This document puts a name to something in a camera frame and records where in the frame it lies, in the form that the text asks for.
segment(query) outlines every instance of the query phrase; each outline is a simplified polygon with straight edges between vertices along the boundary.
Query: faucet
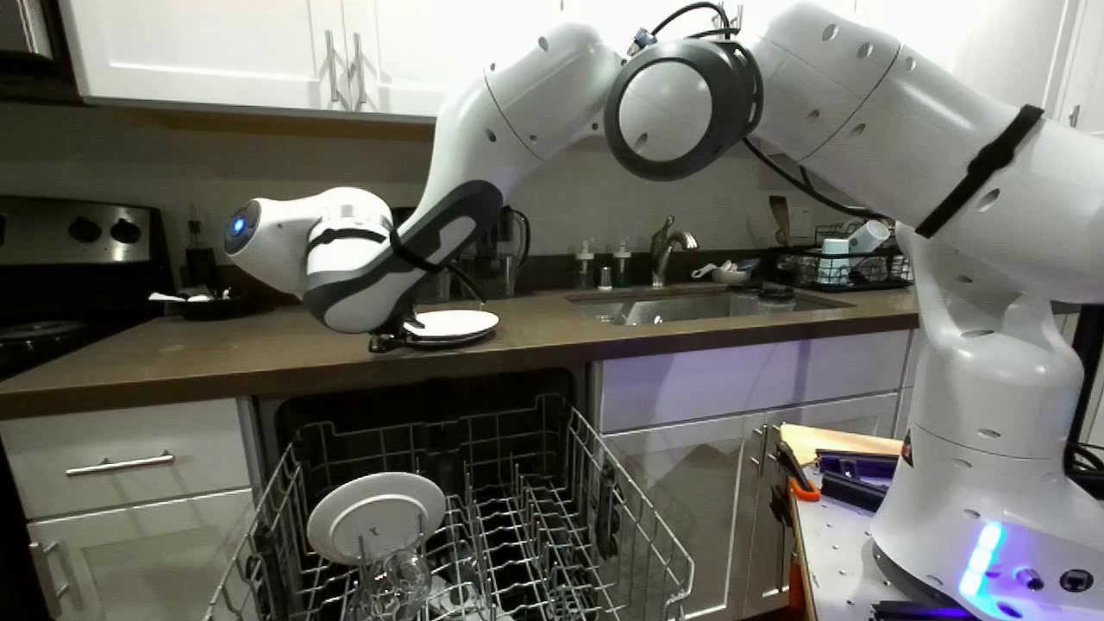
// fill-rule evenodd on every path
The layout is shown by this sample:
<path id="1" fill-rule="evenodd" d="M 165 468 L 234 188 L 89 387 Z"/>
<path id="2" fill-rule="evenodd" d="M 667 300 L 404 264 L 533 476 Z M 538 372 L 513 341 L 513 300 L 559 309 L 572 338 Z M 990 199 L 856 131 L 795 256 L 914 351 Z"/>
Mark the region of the faucet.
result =
<path id="1" fill-rule="evenodd" d="M 697 238 L 689 231 L 669 231 L 662 227 L 662 238 L 659 246 L 652 249 L 652 259 L 656 259 L 656 269 L 652 269 L 652 290 L 662 290 L 667 286 L 667 264 L 669 264 L 669 253 L 674 249 L 697 249 Z"/>

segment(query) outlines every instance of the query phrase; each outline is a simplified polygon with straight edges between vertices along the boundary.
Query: drawer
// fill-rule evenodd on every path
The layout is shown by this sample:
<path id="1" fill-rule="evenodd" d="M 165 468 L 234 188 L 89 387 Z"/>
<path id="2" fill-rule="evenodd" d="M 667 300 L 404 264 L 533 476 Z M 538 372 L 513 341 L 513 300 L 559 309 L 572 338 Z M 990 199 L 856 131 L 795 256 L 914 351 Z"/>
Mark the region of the drawer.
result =
<path id="1" fill-rule="evenodd" d="M 605 358 L 593 367 L 601 430 L 898 395 L 909 333 Z"/>
<path id="2" fill-rule="evenodd" d="M 28 517 L 248 487 L 234 401 L 0 425 Z"/>
<path id="3" fill-rule="evenodd" d="M 32 521 L 62 621 L 197 621 L 229 570 L 248 489 Z"/>

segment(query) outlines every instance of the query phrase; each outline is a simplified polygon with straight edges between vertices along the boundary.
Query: blue light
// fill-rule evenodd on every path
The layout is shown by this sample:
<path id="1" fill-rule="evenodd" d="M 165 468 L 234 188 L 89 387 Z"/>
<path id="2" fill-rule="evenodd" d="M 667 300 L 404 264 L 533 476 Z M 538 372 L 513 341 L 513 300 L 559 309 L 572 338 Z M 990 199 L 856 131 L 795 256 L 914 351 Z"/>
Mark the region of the blue light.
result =
<path id="1" fill-rule="evenodd" d="M 992 563 L 998 563 L 1000 542 L 1004 542 L 1004 526 L 1000 526 L 1000 521 L 990 521 L 990 526 L 981 532 L 981 537 L 976 537 L 976 544 L 973 544 L 973 551 L 970 551 L 965 574 L 963 574 L 963 581 L 959 581 L 959 594 L 963 594 L 963 596 L 976 599 L 982 578 L 988 578 L 988 574 L 992 570 Z"/>

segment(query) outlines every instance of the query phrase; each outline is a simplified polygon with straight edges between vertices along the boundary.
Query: stove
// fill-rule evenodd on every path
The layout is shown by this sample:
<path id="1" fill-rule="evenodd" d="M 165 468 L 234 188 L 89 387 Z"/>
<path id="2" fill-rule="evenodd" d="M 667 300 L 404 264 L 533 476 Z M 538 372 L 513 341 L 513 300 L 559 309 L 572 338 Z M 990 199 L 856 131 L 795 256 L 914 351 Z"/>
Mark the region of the stove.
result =
<path id="1" fill-rule="evenodd" d="M 0 380 L 160 313 L 171 290 L 150 208 L 0 196 Z"/>

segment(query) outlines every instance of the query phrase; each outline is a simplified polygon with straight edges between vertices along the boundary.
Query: oven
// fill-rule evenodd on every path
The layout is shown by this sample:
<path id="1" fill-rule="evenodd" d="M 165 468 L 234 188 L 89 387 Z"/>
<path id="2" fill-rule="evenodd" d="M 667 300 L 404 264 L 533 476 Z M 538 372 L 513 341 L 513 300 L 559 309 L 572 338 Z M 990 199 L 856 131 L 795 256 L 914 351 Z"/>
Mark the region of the oven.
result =
<path id="1" fill-rule="evenodd" d="M 0 383 L 138 321 L 171 290 L 150 208 L 0 196 Z M 0 618 L 47 618 L 0 438 Z"/>

